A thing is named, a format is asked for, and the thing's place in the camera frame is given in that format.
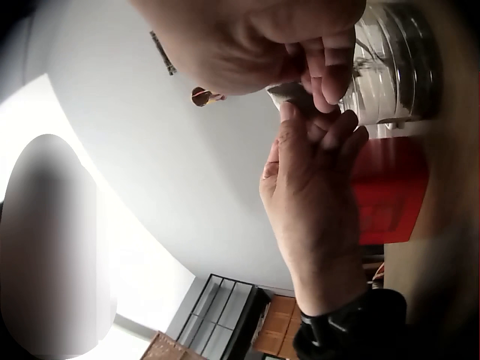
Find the finger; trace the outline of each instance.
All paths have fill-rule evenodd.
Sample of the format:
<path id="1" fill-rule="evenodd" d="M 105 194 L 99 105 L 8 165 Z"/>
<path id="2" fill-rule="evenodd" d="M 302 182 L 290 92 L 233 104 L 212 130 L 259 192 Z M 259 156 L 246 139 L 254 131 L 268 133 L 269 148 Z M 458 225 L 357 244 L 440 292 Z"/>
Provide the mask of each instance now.
<path id="1" fill-rule="evenodd" d="M 270 154 L 265 163 L 262 179 L 267 179 L 276 175 L 278 175 L 278 139 L 275 139 L 270 148 Z"/>
<path id="2" fill-rule="evenodd" d="M 342 34 L 325 36 L 325 70 L 322 93 L 329 104 L 337 104 L 351 82 L 355 29 Z"/>
<path id="3" fill-rule="evenodd" d="M 308 125 L 307 135 L 311 143 L 318 144 L 326 133 L 327 131 L 318 126 L 314 121 Z"/>
<path id="4" fill-rule="evenodd" d="M 328 114 L 318 113 L 308 124 L 308 139 L 318 144 L 330 129 L 332 124 L 340 116 L 340 108 L 337 106 L 334 111 Z"/>
<path id="5" fill-rule="evenodd" d="M 368 141 L 368 131 L 365 126 L 358 129 L 345 141 L 338 155 L 337 169 L 351 174 L 355 161 Z"/>
<path id="6" fill-rule="evenodd" d="M 329 113 L 335 110 L 335 105 L 329 104 L 323 94 L 323 78 L 321 77 L 312 77 L 312 93 L 313 93 L 313 103 L 318 111 L 323 113 Z"/>
<path id="7" fill-rule="evenodd" d="M 260 177 L 260 196 L 271 197 L 276 188 L 276 178 L 278 176 L 278 139 L 272 144 L 270 153 L 265 163 L 262 176 Z"/>
<path id="8" fill-rule="evenodd" d="M 317 150 L 317 158 L 320 159 L 323 157 L 325 152 L 334 152 L 340 149 L 343 142 L 345 142 L 356 129 L 358 123 L 357 115 L 351 110 L 345 111 L 340 115 L 320 142 Z"/>
<path id="9" fill-rule="evenodd" d="M 307 122 L 298 108 L 284 102 L 280 105 L 278 134 L 278 177 L 293 178 L 302 173 L 312 158 L 307 135 Z"/>

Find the red object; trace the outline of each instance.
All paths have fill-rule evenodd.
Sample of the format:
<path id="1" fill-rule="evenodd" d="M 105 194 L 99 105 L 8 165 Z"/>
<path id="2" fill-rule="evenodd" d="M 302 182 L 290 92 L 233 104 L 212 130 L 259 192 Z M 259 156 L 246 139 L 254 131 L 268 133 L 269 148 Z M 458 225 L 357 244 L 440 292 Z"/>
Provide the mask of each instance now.
<path id="1" fill-rule="evenodd" d="M 423 151 L 411 139 L 394 137 L 367 142 L 352 176 L 360 208 L 360 245 L 410 239 L 428 175 Z"/>

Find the fingernail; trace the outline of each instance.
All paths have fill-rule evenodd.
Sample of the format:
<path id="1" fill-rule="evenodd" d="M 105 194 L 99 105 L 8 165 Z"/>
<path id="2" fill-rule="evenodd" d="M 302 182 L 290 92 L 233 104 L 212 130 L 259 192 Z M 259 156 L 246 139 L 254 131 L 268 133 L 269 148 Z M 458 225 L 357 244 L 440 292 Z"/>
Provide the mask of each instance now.
<path id="1" fill-rule="evenodd" d="M 285 120 L 290 120 L 295 117 L 295 105 L 292 103 L 285 101 L 280 104 L 280 122 L 284 122 Z"/>
<path id="2" fill-rule="evenodd" d="M 333 136 L 325 135 L 322 140 L 322 149 L 325 151 L 335 150 L 338 147 L 338 140 Z"/>

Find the blurred object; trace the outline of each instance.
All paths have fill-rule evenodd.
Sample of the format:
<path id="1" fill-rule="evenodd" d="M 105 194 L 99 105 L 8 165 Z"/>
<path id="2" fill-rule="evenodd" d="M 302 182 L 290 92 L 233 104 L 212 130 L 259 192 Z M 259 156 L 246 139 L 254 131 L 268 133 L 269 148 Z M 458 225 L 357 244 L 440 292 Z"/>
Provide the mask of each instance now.
<path id="1" fill-rule="evenodd" d="M 169 336 L 157 332 L 140 360 L 206 360 Z"/>
<path id="2" fill-rule="evenodd" d="M 205 90 L 202 87 L 196 87 L 192 90 L 192 101 L 196 106 L 202 107 L 207 104 L 225 100 L 227 97 L 221 94 L 213 94 L 211 91 Z"/>
<path id="3" fill-rule="evenodd" d="M 156 37 L 156 34 L 153 31 L 150 31 L 150 36 L 152 37 L 153 41 L 155 42 L 155 45 L 156 45 L 156 48 L 157 48 L 158 52 L 162 56 L 163 63 L 167 67 L 169 75 L 172 76 L 172 75 L 176 74 L 177 69 L 171 63 L 171 61 L 168 58 L 165 50 L 163 50 L 162 44 L 160 44 L 160 41 L 158 40 L 158 37 Z"/>
<path id="4" fill-rule="evenodd" d="M 307 119 L 313 118 L 318 113 L 313 103 L 313 96 L 307 93 L 300 83 L 272 85 L 266 90 L 278 110 L 280 110 L 280 104 L 288 100 L 295 104 Z"/>
<path id="5" fill-rule="evenodd" d="M 360 245 L 408 241 L 428 178 L 423 151 L 412 140 L 370 139 L 352 173 L 360 211 Z"/>
<path id="6" fill-rule="evenodd" d="M 384 288 L 385 263 L 382 263 L 372 278 L 372 289 Z"/>

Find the plastic container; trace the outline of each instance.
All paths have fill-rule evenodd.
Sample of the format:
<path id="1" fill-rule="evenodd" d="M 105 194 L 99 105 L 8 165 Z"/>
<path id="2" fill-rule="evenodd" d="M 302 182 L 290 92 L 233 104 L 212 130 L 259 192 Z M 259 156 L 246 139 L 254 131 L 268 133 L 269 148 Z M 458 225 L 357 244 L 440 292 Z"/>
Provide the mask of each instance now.
<path id="1" fill-rule="evenodd" d="M 355 25 L 353 75 L 340 101 L 363 125 L 421 120 L 438 109 L 441 63 L 420 11 L 405 3 L 367 5 Z"/>

